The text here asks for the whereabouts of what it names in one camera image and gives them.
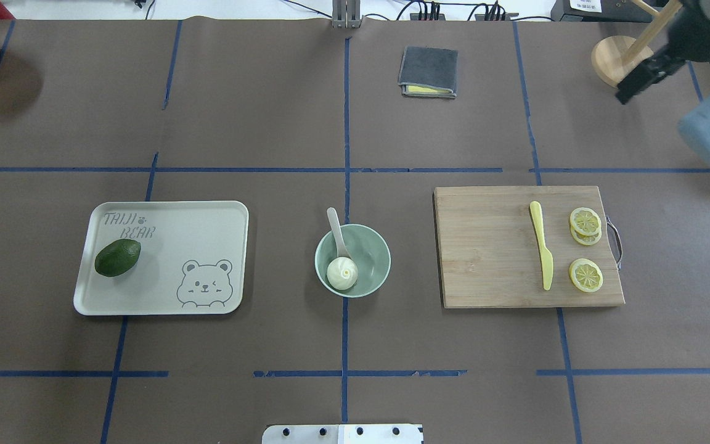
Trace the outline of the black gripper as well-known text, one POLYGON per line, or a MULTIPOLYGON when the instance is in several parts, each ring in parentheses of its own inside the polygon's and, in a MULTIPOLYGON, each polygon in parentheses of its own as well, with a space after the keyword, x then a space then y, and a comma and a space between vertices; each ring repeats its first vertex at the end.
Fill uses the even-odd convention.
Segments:
POLYGON ((667 78, 669 68, 685 62, 710 61, 710 1, 682 1, 682 10, 669 26, 663 48, 664 65, 640 62, 617 84, 615 98, 627 104, 651 85, 667 78))

